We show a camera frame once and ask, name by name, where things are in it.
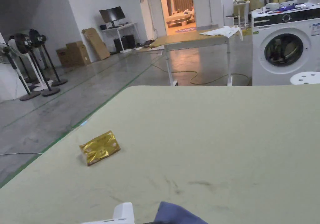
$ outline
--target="table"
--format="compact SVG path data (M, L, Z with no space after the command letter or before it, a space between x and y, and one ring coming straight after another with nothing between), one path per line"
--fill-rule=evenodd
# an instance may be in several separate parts
M134 29L135 29L135 31L136 31L136 33L138 35L139 41L141 41L139 32L137 30L137 23L136 22L125 24L125 25L117 27L117 28L108 28L106 30L101 30L101 32L104 33L104 34L107 34L108 32L112 32L112 31L116 30L117 34L118 34L118 37L119 37L119 40L120 40L120 43L121 43L122 51L124 52L124 48L123 48L123 44L122 44L121 35L120 35L119 30L124 29L124 28L128 28L128 27L132 27L132 26L134 26Z
M1 223L76 224L160 201L208 223L319 222L320 86L130 87L0 189ZM79 146L112 130L115 155Z
M248 15L249 15L249 9L250 9L250 1L245 1L245 2L242 2L242 3L235 3L234 6L238 8L238 15L240 17L241 17L241 15L240 15L240 7L244 6L244 27L247 27Z
M155 40L150 45L150 48L164 46L164 53L166 56L167 68L169 73L169 81L171 86L177 86L178 81L173 80L172 69L169 63L169 52L173 50L182 50L190 48L208 47L215 45L227 45L227 64L228 64L228 86L232 86L232 75L230 65L230 39L225 36L205 36L200 33L208 32L210 30L201 30L197 32L187 32L182 34L163 36Z

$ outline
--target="standing fan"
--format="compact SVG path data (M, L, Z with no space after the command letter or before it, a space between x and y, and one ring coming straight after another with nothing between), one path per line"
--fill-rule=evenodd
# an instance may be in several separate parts
M33 52L33 42L30 39L26 38L26 35L18 33L16 35L14 35L14 40L16 43L16 47L17 50L19 51L19 53L21 54L31 54L31 57L33 58L33 61L35 61L36 66L37 66L37 70L39 71L39 76L40 76L40 80L45 82L45 85L47 86L47 90L44 90L41 94L44 97L47 96L52 96L54 94L57 94L60 89L59 88L51 88L51 86L49 85L47 79L44 77L43 71L39 65L39 62L37 60L37 57L35 56L35 53Z
M8 41L8 45L12 48L12 50L15 52L15 54L17 54L20 57L26 57L29 60L31 66L32 66L32 69L35 72L36 77L39 81L39 84L36 84L37 88L35 88L34 91L42 91L42 90L46 89L47 87L44 85L44 80L40 77L40 72L39 72L37 66L35 65L35 61L33 61L33 59L31 58L31 56L28 53L28 50L24 47L24 45L21 45L21 43L17 43L15 40L15 36L13 36L13 38L11 38Z
M0 63L3 64L11 64L12 68L16 71L20 81L22 82L22 85L24 89L26 90L27 94L24 96L21 96L19 98L20 101L27 101L30 99L35 98L36 96L39 96L39 92L30 92L30 89L28 88L25 80L22 77L22 74L20 70L17 68L17 65L15 64L15 59L17 58L17 55L14 53L14 51L4 43L0 43Z
M52 83L52 86L53 87L57 87L57 86L64 85L65 83L67 83L68 82L67 79L60 79L59 78L58 73L57 73L57 71L56 71L56 69L54 67L54 64L53 64L52 60L51 60L51 57L50 57L50 55L49 55L49 53L47 51L47 48L45 47L44 43L46 42L47 37L45 35L40 35L39 32L37 30L35 30L35 29L30 29L29 37L30 37L30 40L32 41L33 47L39 48L40 54L42 53L42 55L43 55L43 52L42 52L41 48L43 48L45 54L48 56L49 62L51 64L51 67L52 67L52 69L54 71L54 74L57 77L57 80Z
M9 41L10 41L11 39L14 39L14 36L10 36L10 37L9 37ZM27 75L27 78L25 78L24 80L25 80L27 83L32 83L32 82L34 82L36 79L30 77L29 71L28 71L28 69L26 68L26 65L24 64L24 61L22 60L21 56L19 56L19 60L20 60L20 62L21 62L21 64L22 64L22 67L24 68L24 71L25 71L25 73L26 73L26 75Z

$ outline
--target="computer monitor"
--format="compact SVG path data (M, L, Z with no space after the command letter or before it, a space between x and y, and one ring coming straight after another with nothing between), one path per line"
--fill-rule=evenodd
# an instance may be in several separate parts
M115 23L114 21L124 19L125 15L121 9L121 7L115 7L112 9L107 9L107 10L100 10L100 14L104 20L105 23L111 23L112 27L115 28Z

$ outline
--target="washing machine control panel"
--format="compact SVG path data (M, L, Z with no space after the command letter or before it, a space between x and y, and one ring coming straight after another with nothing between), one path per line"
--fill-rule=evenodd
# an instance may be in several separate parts
M310 19L320 18L320 8L308 9L303 11L282 12L277 14L269 14L253 19L253 26L268 26L281 24L286 22L305 21Z
M290 14L283 15L282 21L289 22L290 20L291 20L291 15Z

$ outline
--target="cardboard box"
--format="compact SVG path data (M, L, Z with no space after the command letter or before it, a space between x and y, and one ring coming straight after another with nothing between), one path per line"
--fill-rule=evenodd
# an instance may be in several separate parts
M84 45L83 41L71 42L66 44L68 49L79 48L79 47L82 47L83 45Z
M63 67L73 66L73 61L70 58L70 53L67 48L58 49L57 55Z
M85 38L91 43L100 60L104 60L110 56L110 53L106 45L99 37L96 29L85 29L82 30L82 33L85 36Z
M75 66L84 66L91 64L87 48L84 45L77 48L68 48L68 51Z

